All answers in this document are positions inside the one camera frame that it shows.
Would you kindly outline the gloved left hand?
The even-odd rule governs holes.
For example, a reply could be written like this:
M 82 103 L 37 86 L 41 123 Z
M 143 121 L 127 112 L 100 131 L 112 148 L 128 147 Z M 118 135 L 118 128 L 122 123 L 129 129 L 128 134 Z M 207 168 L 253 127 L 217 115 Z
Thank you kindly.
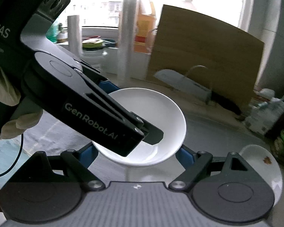
M 14 107 L 20 103 L 20 92 L 14 89 L 3 70 L 0 68 L 0 103 Z M 43 115 L 43 110 L 35 113 L 24 114 L 19 118 L 0 124 L 0 138 L 11 139 L 24 133 L 29 128 L 38 124 Z

